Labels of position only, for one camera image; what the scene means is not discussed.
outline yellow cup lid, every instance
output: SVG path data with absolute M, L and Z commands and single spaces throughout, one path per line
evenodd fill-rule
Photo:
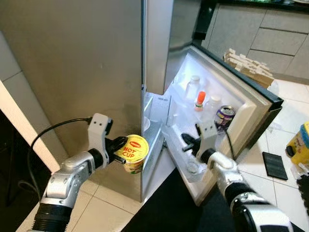
M 147 141 L 136 134 L 131 134 L 127 137 L 127 143 L 116 152 L 116 155 L 129 162 L 135 162 L 146 157 L 149 152 Z

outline orange bottle cap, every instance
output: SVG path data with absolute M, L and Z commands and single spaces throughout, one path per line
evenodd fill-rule
M 205 100 L 205 97 L 206 97 L 206 93 L 204 91 L 200 91 L 198 93 L 198 97 L 197 97 L 197 103 L 198 104 L 202 104 L 203 101 Z

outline instant noodle cup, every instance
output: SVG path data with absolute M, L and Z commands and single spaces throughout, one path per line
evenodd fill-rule
M 147 141 L 139 135 L 131 134 L 127 138 L 127 143 L 116 152 L 116 155 L 126 160 L 124 168 L 127 172 L 136 174 L 142 171 L 149 146 Z

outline plastic bottle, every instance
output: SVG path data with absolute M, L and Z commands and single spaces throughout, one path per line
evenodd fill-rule
M 194 106 L 195 111 L 203 111 L 203 101 L 205 100 L 206 93 L 204 91 L 200 91 L 198 93 L 197 101 Z
M 199 76 L 193 75 L 191 76 L 190 82 L 187 84 L 187 88 L 185 89 L 185 98 L 190 102 L 194 102 L 197 98 L 197 93 L 200 89 Z
M 221 96 L 219 94 L 211 95 L 209 101 L 206 102 L 204 107 L 205 116 L 208 117 L 208 119 L 214 119 L 214 116 L 221 105 Z

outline white bottle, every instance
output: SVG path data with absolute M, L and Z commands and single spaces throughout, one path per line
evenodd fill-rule
M 222 106 L 221 96 L 219 94 L 211 95 L 209 101 L 206 102 L 204 106 L 205 117 L 207 117 L 207 119 L 214 119 L 220 106 Z
M 197 98 L 198 91 L 200 89 L 199 76 L 193 75 L 191 76 L 190 82 L 187 84 L 187 88 L 185 89 L 185 98 L 190 102 L 194 102 Z

